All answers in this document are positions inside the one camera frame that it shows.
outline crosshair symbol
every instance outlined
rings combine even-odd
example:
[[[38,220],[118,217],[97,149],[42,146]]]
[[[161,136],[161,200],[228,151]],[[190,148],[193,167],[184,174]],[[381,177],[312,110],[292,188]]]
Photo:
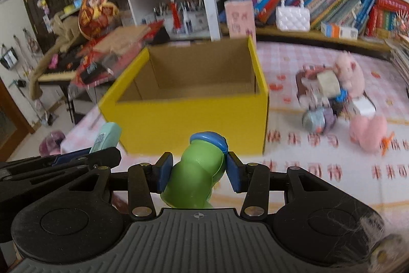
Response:
[[[195,215],[193,215],[196,219],[198,219],[198,220],[200,220],[200,219],[202,219],[202,218],[204,218],[205,217],[205,215],[203,214],[203,213],[196,213]]]

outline white wall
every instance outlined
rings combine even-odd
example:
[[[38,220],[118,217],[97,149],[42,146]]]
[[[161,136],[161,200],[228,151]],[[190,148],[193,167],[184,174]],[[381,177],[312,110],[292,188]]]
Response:
[[[27,55],[28,49],[22,31],[23,28],[29,30],[32,36],[34,36],[23,0],[5,0],[0,2],[0,43],[4,43],[7,47],[14,47],[17,51],[20,62],[16,68],[20,75],[22,75],[21,64],[23,60],[21,52],[13,39],[13,35],[15,34],[19,38],[21,46],[25,49],[23,52]],[[32,65],[36,64],[32,58],[29,59],[29,62]],[[18,79],[18,75],[15,71],[8,71],[0,65],[0,78],[8,88],[14,79]],[[46,108],[52,106],[62,96],[62,92],[59,88],[48,87],[43,89],[43,91],[44,94],[41,101]],[[28,122],[30,124],[37,122],[38,119],[34,110],[32,110],[29,102],[21,96],[17,88],[11,87],[9,92]],[[23,92],[28,96],[27,88],[23,88]]]

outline mint green object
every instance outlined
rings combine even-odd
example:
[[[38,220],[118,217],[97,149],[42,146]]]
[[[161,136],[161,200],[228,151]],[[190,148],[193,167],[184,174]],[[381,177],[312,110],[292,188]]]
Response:
[[[190,141],[173,167],[161,198],[172,208],[213,208],[209,204],[211,191],[226,171],[226,139],[214,132],[203,132],[193,135]]]
[[[116,147],[121,137],[122,129],[116,123],[106,123],[101,127],[94,145],[89,153],[94,153],[110,147]]]

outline hanging bag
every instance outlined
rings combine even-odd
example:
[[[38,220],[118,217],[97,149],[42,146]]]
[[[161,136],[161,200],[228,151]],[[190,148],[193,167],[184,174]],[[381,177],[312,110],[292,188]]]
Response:
[[[18,63],[18,57],[14,48],[7,50],[5,45],[1,48],[0,64],[7,70],[13,69]]]
[[[286,0],[281,0],[281,6],[276,9],[277,28],[281,31],[310,30],[310,10],[304,8],[304,0],[300,0],[300,7],[285,6]]]

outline pink stuffed pig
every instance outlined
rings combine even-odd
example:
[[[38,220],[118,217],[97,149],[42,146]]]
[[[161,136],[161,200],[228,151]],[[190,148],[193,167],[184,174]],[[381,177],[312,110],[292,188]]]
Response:
[[[361,67],[349,52],[344,51],[337,57],[333,71],[342,88],[348,92],[349,99],[363,95],[365,78]]]
[[[349,135],[351,140],[358,143],[365,152],[375,153],[387,134],[387,127],[385,116],[375,115],[369,119],[366,116],[357,115],[351,119]]]

